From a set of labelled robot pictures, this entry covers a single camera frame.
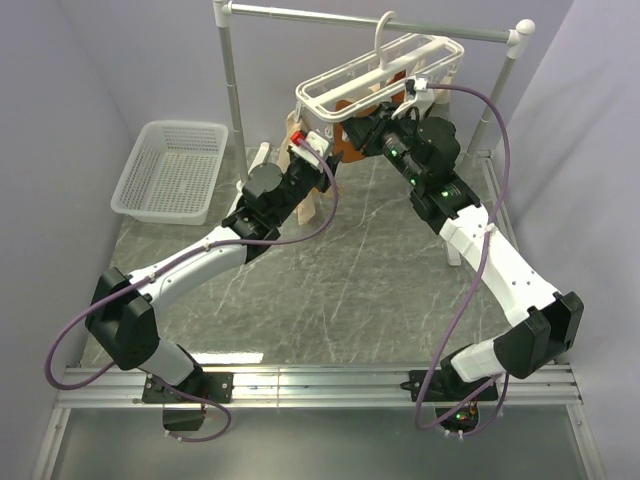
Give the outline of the beige underwear shorts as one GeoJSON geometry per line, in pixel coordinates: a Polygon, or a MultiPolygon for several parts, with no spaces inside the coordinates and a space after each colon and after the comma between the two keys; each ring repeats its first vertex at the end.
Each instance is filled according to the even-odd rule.
{"type": "MultiPolygon", "coordinates": [[[[285,120],[285,136],[281,142],[277,165],[283,173],[290,173],[298,187],[309,186],[312,177],[310,176],[310,165],[300,158],[293,160],[290,155],[291,136],[299,130],[309,131],[311,129],[309,121],[304,115],[297,117],[291,111],[285,120]]],[[[329,185],[325,175],[316,179],[316,184],[307,191],[306,197],[300,201],[295,208],[297,222],[300,226],[307,225],[316,215],[315,196],[320,194],[329,185]]]]}

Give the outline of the white clip drying hanger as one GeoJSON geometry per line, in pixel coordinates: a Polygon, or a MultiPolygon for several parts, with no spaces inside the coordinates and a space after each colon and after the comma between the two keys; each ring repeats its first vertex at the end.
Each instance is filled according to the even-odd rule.
{"type": "Polygon", "coordinates": [[[383,29],[395,17],[394,11],[380,17],[372,51],[296,87],[297,117],[309,114],[327,124],[340,123],[402,93],[403,80],[411,75],[436,82],[456,75],[465,49],[446,36],[407,33],[383,43],[383,29]]]}

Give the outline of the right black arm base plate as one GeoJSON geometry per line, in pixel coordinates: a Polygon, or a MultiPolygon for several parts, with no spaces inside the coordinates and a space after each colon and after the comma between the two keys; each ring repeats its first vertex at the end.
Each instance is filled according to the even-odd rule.
{"type": "MultiPolygon", "coordinates": [[[[426,370],[410,370],[408,379],[400,384],[402,390],[410,393],[413,402],[417,401],[426,376],[426,370]]],[[[426,390],[424,401],[430,403],[460,402],[489,380],[490,377],[484,377],[471,383],[449,380],[446,373],[442,373],[437,369],[434,371],[432,380],[426,390]]]]}

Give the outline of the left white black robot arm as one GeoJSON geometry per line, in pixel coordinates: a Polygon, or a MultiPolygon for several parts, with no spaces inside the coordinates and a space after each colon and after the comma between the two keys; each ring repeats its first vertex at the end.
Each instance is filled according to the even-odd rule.
{"type": "Polygon", "coordinates": [[[199,242],[128,275],[112,268],[100,277],[85,327],[120,369],[162,380],[180,402],[206,396],[201,366],[183,347],[161,339],[157,320],[201,284],[285,244],[279,229],[296,207],[314,189],[336,188],[340,156],[309,142],[288,153],[285,170],[272,163],[254,169],[236,208],[199,242]]]}

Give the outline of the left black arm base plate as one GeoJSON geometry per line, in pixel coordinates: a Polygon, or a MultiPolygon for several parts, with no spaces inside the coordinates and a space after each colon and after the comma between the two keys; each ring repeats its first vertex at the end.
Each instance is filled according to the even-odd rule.
{"type": "Polygon", "coordinates": [[[178,386],[167,388],[159,377],[148,374],[142,393],[142,402],[169,404],[191,402],[191,397],[198,397],[226,404],[231,402],[233,383],[234,374],[231,372],[204,371],[178,386]]]}

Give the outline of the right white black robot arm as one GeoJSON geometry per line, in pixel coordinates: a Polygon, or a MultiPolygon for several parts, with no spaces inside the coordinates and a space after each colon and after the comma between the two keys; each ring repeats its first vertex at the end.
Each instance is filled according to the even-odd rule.
{"type": "Polygon", "coordinates": [[[412,187],[418,216],[476,271],[510,324],[505,333],[470,344],[443,358],[430,400],[467,397],[495,375],[524,379],[573,347],[584,312],[574,292],[561,293],[523,259],[457,175],[460,152],[455,126],[440,117],[401,117],[383,103],[366,116],[342,122],[352,147],[365,157],[383,156],[412,187]]]}

